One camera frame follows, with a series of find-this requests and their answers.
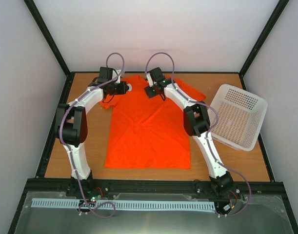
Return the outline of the white round brooch back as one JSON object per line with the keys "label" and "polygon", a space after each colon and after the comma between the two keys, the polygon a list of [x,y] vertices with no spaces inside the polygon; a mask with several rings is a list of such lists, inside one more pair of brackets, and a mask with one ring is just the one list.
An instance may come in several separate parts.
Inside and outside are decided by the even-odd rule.
{"label": "white round brooch back", "polygon": [[128,92],[131,92],[132,91],[132,85],[131,84],[127,84],[127,86],[128,86]]}

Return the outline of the orange t-shirt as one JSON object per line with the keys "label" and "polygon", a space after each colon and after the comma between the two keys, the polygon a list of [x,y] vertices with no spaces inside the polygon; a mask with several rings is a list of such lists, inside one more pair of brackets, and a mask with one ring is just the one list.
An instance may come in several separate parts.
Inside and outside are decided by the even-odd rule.
{"label": "orange t-shirt", "polygon": [[148,98],[139,75],[124,79],[132,90],[99,102],[112,108],[105,167],[112,169],[190,169],[189,136],[183,112],[170,99]]}

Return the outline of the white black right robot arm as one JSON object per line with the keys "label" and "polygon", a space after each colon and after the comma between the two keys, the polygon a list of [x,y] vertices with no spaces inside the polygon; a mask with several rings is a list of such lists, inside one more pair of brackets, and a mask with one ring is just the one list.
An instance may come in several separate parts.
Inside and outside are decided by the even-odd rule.
{"label": "white black right robot arm", "polygon": [[162,99],[170,99],[183,111],[183,126],[186,133],[193,137],[205,159],[210,188],[214,196],[220,197],[233,186],[233,179],[215,148],[210,133],[210,118],[203,101],[197,101],[188,96],[172,78],[166,78],[160,68],[145,73],[148,86],[145,92],[149,98],[160,95]]}

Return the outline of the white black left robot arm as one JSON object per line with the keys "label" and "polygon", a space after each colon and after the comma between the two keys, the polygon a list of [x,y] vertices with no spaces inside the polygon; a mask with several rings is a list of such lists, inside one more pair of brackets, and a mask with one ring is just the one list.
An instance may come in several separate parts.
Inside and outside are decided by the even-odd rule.
{"label": "white black left robot arm", "polygon": [[89,181],[91,169],[88,165],[85,145],[88,135],[87,113],[108,95],[122,95],[131,88],[120,78],[123,69],[101,67],[99,76],[74,101],[59,104],[56,110],[54,131],[65,148],[70,165],[71,176],[79,179],[77,191],[83,196],[93,193],[94,184]]}

